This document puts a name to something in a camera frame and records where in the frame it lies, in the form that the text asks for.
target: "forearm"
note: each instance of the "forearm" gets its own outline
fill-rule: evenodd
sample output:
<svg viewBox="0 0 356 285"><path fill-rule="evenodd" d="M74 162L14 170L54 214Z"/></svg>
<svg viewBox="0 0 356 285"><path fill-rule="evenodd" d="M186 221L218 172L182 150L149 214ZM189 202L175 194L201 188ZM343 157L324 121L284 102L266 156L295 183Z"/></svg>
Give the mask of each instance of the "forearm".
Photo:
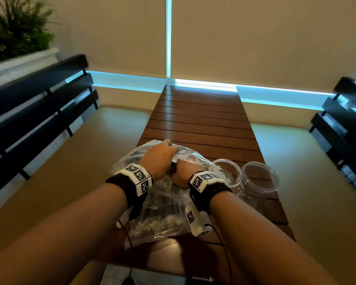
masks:
<svg viewBox="0 0 356 285"><path fill-rule="evenodd" d="M230 192L210 202L229 252L255 282L273 284L337 284L293 240Z"/></svg>
<svg viewBox="0 0 356 285"><path fill-rule="evenodd" d="M95 254L126 208L123 190L104 184L54 213L0 253L0 284L68 280Z"/></svg>

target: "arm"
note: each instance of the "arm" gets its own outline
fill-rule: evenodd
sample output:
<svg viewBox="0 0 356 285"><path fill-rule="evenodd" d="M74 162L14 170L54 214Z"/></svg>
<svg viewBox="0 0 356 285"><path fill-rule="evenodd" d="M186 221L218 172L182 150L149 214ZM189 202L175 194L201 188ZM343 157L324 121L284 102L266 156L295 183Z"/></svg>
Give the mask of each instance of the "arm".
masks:
<svg viewBox="0 0 356 285"><path fill-rule="evenodd" d="M200 170L194 163L179 160L173 182L188 187L190 177ZM257 284L337 285L297 243L231 192L220 192L208 202L228 251Z"/></svg>
<svg viewBox="0 0 356 285"><path fill-rule="evenodd" d="M157 181L178 150L165 140L152 147L140 165ZM0 253L0 284L69 283L127 209L125 190L106 183L10 244Z"/></svg>

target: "seat cushion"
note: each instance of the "seat cushion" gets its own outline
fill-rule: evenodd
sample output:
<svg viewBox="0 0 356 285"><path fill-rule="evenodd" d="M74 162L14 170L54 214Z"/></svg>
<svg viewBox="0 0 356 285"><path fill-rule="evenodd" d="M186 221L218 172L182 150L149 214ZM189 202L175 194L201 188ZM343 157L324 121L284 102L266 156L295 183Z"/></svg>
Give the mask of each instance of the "seat cushion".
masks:
<svg viewBox="0 0 356 285"><path fill-rule="evenodd" d="M132 150L151 112L99 108L0 208L0 250L53 212L99 187Z"/></svg>

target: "roller blind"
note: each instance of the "roller blind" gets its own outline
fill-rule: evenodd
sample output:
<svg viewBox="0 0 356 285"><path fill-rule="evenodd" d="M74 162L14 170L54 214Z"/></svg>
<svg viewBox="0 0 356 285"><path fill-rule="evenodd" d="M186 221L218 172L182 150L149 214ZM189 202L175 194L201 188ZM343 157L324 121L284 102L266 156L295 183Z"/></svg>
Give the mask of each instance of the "roller blind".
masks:
<svg viewBox="0 0 356 285"><path fill-rule="evenodd" d="M166 0L46 0L62 54L90 70L166 78Z"/></svg>
<svg viewBox="0 0 356 285"><path fill-rule="evenodd" d="M171 78L331 91L356 78L356 0L173 0Z"/></svg>

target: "green plant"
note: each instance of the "green plant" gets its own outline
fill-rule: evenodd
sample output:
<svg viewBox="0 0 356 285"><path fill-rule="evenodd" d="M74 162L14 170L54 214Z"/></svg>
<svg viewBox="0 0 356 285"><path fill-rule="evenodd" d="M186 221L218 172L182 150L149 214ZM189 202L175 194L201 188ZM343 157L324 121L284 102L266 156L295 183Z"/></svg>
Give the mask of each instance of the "green plant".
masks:
<svg viewBox="0 0 356 285"><path fill-rule="evenodd" d="M46 28L53 10L43 1L3 0L0 6L0 62L49 49L54 35Z"/></svg>

